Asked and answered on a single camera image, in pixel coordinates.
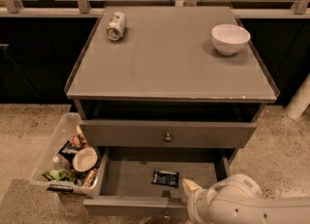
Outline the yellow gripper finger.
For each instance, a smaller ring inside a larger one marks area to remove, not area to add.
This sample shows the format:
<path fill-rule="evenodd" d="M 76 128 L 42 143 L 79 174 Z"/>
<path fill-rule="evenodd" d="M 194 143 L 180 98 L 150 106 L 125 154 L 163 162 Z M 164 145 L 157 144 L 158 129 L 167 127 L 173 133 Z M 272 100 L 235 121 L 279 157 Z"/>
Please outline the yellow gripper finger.
<path fill-rule="evenodd" d="M 198 192 L 199 190 L 202 190 L 202 187 L 200 185 L 196 184 L 193 180 L 188 178 L 182 179 L 182 186 L 187 198 L 189 198 L 192 194 Z"/>

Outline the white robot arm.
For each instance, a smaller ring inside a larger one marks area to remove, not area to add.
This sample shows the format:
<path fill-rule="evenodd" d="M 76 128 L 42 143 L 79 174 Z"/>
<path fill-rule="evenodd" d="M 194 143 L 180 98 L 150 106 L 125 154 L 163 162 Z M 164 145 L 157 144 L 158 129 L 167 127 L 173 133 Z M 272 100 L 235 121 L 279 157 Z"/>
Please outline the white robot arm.
<path fill-rule="evenodd" d="M 310 224 L 309 81 L 259 123 L 231 176 L 208 188 L 182 181 L 186 224 Z"/>

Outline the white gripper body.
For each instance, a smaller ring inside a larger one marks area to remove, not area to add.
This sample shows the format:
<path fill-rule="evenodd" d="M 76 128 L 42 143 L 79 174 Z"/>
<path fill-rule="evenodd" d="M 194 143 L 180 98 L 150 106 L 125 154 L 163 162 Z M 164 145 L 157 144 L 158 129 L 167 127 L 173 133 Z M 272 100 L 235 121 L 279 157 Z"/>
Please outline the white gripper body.
<path fill-rule="evenodd" d="M 209 191 L 196 189 L 188 195 L 188 217 L 193 224 L 213 224 L 209 215 Z"/>

